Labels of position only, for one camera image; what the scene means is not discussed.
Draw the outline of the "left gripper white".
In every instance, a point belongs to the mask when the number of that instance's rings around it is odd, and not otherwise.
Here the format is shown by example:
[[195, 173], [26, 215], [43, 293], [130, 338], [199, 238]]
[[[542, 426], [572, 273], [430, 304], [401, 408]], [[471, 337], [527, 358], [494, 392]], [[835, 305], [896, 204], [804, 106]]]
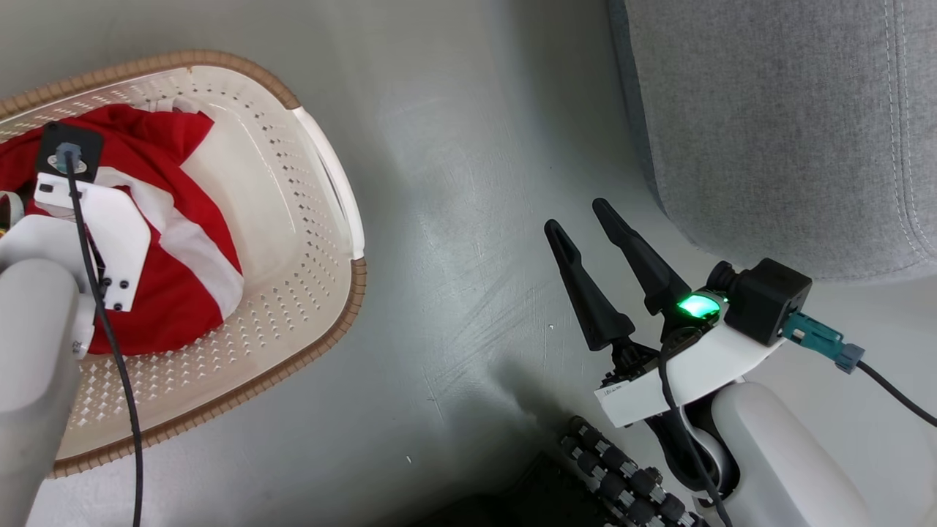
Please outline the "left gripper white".
[[[77, 180], [79, 204], [88, 237], [89, 257], [100, 271], [103, 307], [128, 313], [150, 247], [150, 227], [130, 195], [112, 187]], [[72, 323], [77, 357], [87, 354], [94, 336], [91, 283], [85, 274], [77, 229], [67, 219], [30, 214], [2, 237], [2, 267], [19, 261], [54, 261], [74, 274], [81, 300]]]

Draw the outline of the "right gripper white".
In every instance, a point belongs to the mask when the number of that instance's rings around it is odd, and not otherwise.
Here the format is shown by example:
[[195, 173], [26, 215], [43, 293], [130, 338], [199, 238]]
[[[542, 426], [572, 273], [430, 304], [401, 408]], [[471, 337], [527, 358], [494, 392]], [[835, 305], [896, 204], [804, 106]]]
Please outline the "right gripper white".
[[[628, 261], [643, 291], [643, 304], [650, 314], [673, 310], [691, 293], [689, 285], [632, 229], [609, 201], [592, 201], [592, 209], [610, 242]], [[611, 304], [582, 264], [581, 253], [554, 219], [543, 226], [550, 250], [559, 268], [567, 296], [590, 351], [609, 346], [625, 347], [635, 324]], [[739, 380], [764, 362], [785, 343], [763, 345], [719, 321], [696, 343], [669, 358], [667, 379], [675, 404], [693, 403], [722, 386]], [[614, 427], [630, 426], [670, 410], [662, 390], [658, 367], [632, 381], [619, 381], [595, 390], [600, 408]]]

